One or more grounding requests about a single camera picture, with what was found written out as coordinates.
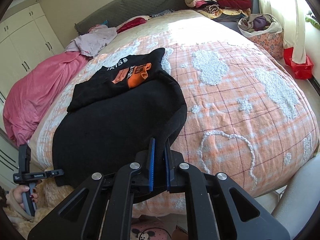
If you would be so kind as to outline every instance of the cabinet door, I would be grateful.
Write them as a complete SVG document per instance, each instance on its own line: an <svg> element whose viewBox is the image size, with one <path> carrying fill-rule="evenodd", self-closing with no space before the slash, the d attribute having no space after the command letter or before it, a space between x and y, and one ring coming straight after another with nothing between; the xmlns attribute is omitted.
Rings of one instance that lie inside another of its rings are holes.
<svg viewBox="0 0 320 240"><path fill-rule="evenodd" d="M52 52L55 55L62 53L64 48L52 30L46 16L41 16L40 18L36 19L35 22Z"/></svg>
<svg viewBox="0 0 320 240"><path fill-rule="evenodd" d="M18 30L23 25L26 25L27 23L31 22L33 20L32 15L29 11L29 8L25 8L14 15L10 16L8 19L5 20L6 23L6 29L8 31L8 34L14 33L16 30Z"/></svg>
<svg viewBox="0 0 320 240"><path fill-rule="evenodd" d="M0 92L6 98L14 83L27 75L28 71L22 65L22 60L9 38L0 43L0 59Z"/></svg>
<svg viewBox="0 0 320 240"><path fill-rule="evenodd" d="M0 42L3 41L6 37L8 37L7 25L5 21L0 23Z"/></svg>
<svg viewBox="0 0 320 240"><path fill-rule="evenodd" d="M44 12L40 6L40 3L36 3L34 5L29 6L29 11L33 19L37 19L44 15Z"/></svg>
<svg viewBox="0 0 320 240"><path fill-rule="evenodd" d="M0 136L0 182L15 187L13 174L18 172L19 152Z"/></svg>
<svg viewBox="0 0 320 240"><path fill-rule="evenodd" d="M9 38L30 70L53 55L34 21L15 31Z"/></svg>

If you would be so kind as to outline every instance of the red plastic bag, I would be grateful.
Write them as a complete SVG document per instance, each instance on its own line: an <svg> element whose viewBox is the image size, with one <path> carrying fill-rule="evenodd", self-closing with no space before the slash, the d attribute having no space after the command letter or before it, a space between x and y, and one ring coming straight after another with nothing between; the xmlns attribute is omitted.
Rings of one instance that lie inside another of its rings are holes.
<svg viewBox="0 0 320 240"><path fill-rule="evenodd" d="M292 61L293 48L284 50L284 62L290 66L294 72L294 78L296 79L309 79L312 77L313 62L307 55L306 63L297 64Z"/></svg>

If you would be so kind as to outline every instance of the gray headboard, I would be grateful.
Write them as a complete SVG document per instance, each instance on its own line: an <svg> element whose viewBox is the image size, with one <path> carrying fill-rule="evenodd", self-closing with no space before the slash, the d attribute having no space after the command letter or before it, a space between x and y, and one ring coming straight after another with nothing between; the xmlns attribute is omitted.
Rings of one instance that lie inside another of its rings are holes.
<svg viewBox="0 0 320 240"><path fill-rule="evenodd" d="M75 29L82 35L105 20L108 20L109 27L116 27L132 17L156 14L167 9L177 11L188 7L184 0L114 0L75 24Z"/></svg>

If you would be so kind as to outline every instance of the pink blanket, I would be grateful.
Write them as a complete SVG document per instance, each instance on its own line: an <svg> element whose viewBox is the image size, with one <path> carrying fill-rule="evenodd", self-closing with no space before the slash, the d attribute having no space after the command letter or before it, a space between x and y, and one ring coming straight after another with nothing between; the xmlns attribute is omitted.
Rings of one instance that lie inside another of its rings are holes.
<svg viewBox="0 0 320 240"><path fill-rule="evenodd" d="M41 62L11 88L3 109L8 137L18 146L26 143L69 81L88 63L78 51L65 52Z"/></svg>

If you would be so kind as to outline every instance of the orange plaid bedspread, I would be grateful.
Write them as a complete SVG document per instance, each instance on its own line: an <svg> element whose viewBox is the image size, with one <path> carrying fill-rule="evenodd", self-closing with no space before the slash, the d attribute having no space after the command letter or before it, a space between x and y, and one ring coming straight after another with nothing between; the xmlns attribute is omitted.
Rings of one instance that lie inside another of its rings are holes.
<svg viewBox="0 0 320 240"><path fill-rule="evenodd" d="M318 144L317 121L305 95L262 47L207 18L196 19L215 28L216 35L188 37L176 24L91 60L40 123L31 139L33 161L43 168L52 165L52 138L77 83L128 54L164 47L163 68L180 84L188 106L172 149L203 172L225 172L252 196L285 184ZM182 194L162 193L133 208L135 217L168 213L185 213Z"/></svg>

